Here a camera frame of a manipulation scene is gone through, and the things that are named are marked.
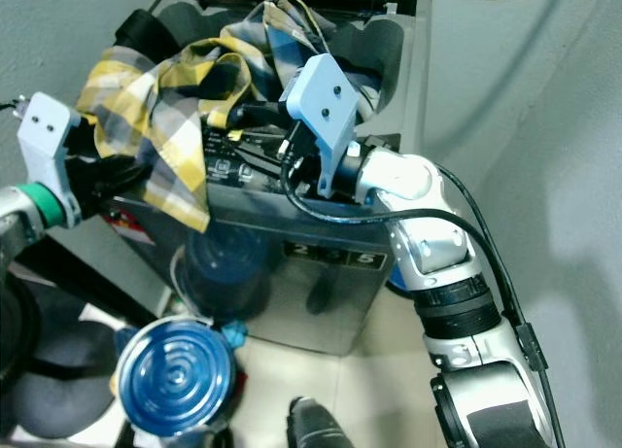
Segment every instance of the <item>checkered fabric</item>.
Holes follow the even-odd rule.
[[[112,47],[90,72],[77,109],[95,124],[102,157],[133,155],[154,168],[142,187],[145,201],[204,231],[210,216],[201,122],[226,129],[241,100],[274,100],[310,56],[328,52],[333,30],[301,0],[266,0],[219,38],[159,64]]]

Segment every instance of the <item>blue container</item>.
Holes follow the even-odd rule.
[[[142,431],[173,437],[214,422],[235,383],[225,338],[195,317],[167,317],[142,328],[117,365],[117,395]]]

